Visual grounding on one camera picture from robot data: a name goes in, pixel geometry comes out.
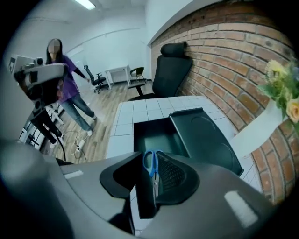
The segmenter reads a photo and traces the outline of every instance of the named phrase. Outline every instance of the flower vase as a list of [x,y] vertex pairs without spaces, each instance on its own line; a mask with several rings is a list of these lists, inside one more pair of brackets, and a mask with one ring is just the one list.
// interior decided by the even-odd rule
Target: flower vase
[[281,109],[277,108],[276,102],[270,99],[264,112],[229,142],[237,158],[241,159],[259,148],[286,119],[287,117],[282,118]]

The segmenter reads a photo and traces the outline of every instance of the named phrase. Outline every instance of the ceiling light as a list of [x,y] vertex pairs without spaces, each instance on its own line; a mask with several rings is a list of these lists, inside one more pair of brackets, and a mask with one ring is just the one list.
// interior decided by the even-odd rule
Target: ceiling light
[[75,0],[80,3],[82,6],[86,7],[88,10],[92,10],[95,8],[95,5],[92,4],[89,0]]

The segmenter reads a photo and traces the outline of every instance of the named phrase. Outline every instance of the black office chair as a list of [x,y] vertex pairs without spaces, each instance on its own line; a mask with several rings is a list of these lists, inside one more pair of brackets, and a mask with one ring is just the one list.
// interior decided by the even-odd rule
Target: black office chair
[[92,85],[97,85],[97,87],[96,87],[95,90],[94,90],[94,93],[95,93],[96,90],[98,90],[98,94],[99,94],[100,89],[101,89],[102,86],[103,86],[103,82],[106,80],[106,78],[105,78],[105,77],[101,77],[102,74],[101,74],[101,73],[98,73],[98,74],[97,74],[97,79],[94,80],[94,76],[92,75],[92,73],[91,73],[90,70],[88,69],[88,65],[85,65],[85,66],[84,66],[84,69],[87,71],[87,73],[88,73],[88,75],[89,75],[89,77],[90,77],[90,79],[91,79],[91,81],[92,81]]
[[146,95],[142,93],[140,87],[145,85],[145,83],[132,84],[128,86],[128,89],[136,88],[139,96],[134,97],[129,101],[174,97],[192,66],[192,58],[185,56],[186,46],[186,42],[164,45],[161,48],[162,55],[157,59],[157,69],[153,83],[154,93]]
[[131,75],[130,82],[132,82],[132,78],[136,78],[136,82],[138,82],[138,80],[140,80],[140,77],[142,77],[141,80],[144,80],[144,83],[146,83],[146,79],[144,79],[144,77],[143,77],[143,71],[144,71],[144,67],[138,67],[138,68],[132,69],[130,71],[130,75]]

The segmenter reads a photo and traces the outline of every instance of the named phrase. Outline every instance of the blue scissors handle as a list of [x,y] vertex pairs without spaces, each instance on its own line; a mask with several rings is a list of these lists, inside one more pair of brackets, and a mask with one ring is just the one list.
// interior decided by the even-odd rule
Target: blue scissors handle
[[[154,174],[158,174],[158,157],[157,157],[157,152],[162,152],[161,150],[147,150],[144,153],[143,159],[142,159],[142,163],[143,163],[143,167],[149,172],[150,177],[153,177]],[[147,154],[151,153],[152,154],[152,158],[151,158],[151,167],[147,168],[144,164],[145,160],[146,160],[146,156]]]

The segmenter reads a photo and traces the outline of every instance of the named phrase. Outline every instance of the brick wall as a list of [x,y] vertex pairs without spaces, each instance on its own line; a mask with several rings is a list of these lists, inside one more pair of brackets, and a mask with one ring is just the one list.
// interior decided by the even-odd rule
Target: brick wall
[[[193,58],[180,95],[206,95],[240,131],[259,116],[269,102],[256,88],[263,83],[271,59],[286,64],[292,45],[253,3],[223,2],[181,19],[152,43],[152,76],[166,43],[187,42]],[[252,153],[265,195],[283,200],[299,175],[299,140],[287,123]]]

